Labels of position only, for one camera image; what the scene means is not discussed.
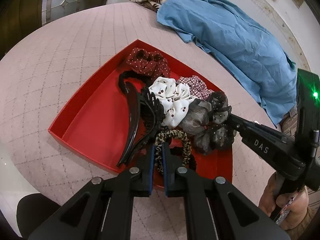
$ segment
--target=floor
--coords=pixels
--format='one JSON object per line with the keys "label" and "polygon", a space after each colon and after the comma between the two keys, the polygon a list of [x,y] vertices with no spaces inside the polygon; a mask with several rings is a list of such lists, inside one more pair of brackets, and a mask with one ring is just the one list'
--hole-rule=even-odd
{"label": "floor", "polygon": [[24,37],[51,21],[105,5],[107,0],[0,0],[0,59]]}
{"label": "floor", "polygon": [[38,191],[13,165],[7,149],[0,142],[0,210],[13,230],[21,236],[17,220],[17,205],[21,198]]}

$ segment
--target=pink tablecloth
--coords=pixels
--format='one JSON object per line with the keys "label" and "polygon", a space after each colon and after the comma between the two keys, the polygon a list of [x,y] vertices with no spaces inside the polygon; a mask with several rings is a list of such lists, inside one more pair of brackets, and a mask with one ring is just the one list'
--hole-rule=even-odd
{"label": "pink tablecloth", "polygon": [[[139,38],[189,65],[228,96],[232,112],[272,127],[264,110],[210,55],[156,22],[133,3],[97,7],[58,19],[19,42],[0,62],[0,139],[21,174],[63,204],[94,176],[112,175],[58,145],[47,128],[79,86],[110,57]],[[236,137],[233,184],[251,201],[273,170]],[[181,199],[154,192],[135,199],[132,239],[186,239]]]}

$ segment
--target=red tray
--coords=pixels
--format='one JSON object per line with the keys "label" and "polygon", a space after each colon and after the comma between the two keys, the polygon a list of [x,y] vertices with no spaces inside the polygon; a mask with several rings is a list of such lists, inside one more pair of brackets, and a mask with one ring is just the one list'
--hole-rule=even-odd
{"label": "red tray", "polygon": [[[116,164],[124,150],[129,130],[129,111],[125,95],[118,87],[119,74],[129,70],[125,59],[133,48],[143,48],[146,51],[159,49],[136,40],[98,69],[72,96],[56,119],[49,127],[49,133],[75,154],[89,162],[117,174],[126,167]],[[197,75],[214,91],[220,90],[202,75],[161,51],[171,68],[170,78]],[[138,89],[142,83],[129,79]],[[197,162],[197,173],[210,179],[223,176],[232,181],[232,149],[215,150],[208,156],[203,156],[192,150]],[[155,170],[154,184],[163,187],[163,179]]]}

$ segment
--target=handle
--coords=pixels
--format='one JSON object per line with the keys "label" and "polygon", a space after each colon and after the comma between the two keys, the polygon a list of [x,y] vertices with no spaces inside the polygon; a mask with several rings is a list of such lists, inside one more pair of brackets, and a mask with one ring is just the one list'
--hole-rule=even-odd
{"label": "handle", "polygon": [[[298,188],[300,188],[299,186],[300,186],[300,182],[298,180],[292,181],[292,180],[285,179],[282,175],[280,175],[277,172],[276,173],[276,188],[273,191],[273,197],[276,200],[279,195],[294,192]],[[277,225],[280,225],[290,212],[290,210],[285,210],[281,214],[280,213],[281,210],[282,210],[282,208],[279,207],[278,205],[276,205],[275,210],[270,215],[270,218]]]}

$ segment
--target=white wall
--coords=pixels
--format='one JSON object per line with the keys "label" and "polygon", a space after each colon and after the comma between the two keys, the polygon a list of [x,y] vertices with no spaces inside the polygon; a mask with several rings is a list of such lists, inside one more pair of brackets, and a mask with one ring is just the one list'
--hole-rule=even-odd
{"label": "white wall", "polygon": [[298,8],[292,0],[266,0],[285,21],[300,44],[312,72],[320,75],[320,25],[304,2]]}
{"label": "white wall", "polygon": [[[108,0],[108,4],[126,1],[128,0]],[[252,12],[252,4],[254,4],[255,1],[251,0],[251,4],[247,2],[249,0],[230,1],[237,4],[250,17],[254,18],[278,37],[277,33],[281,28],[277,26],[277,30],[274,23],[269,23],[274,21],[274,19],[266,19],[266,13],[262,11],[258,13]],[[266,1],[274,8],[294,34],[307,58],[311,71],[320,75],[320,25],[309,7],[304,2],[300,8],[297,8],[292,0],[277,0],[275,2],[272,0]],[[284,50],[289,52],[289,47],[292,46],[292,44],[285,44],[284,41],[280,41],[280,43],[284,47]],[[291,57],[293,60],[297,60],[295,55],[291,55]]]}
{"label": "white wall", "polygon": [[24,196],[39,193],[12,163],[8,150],[0,141],[0,210],[9,225],[21,236],[17,224],[17,205]]}

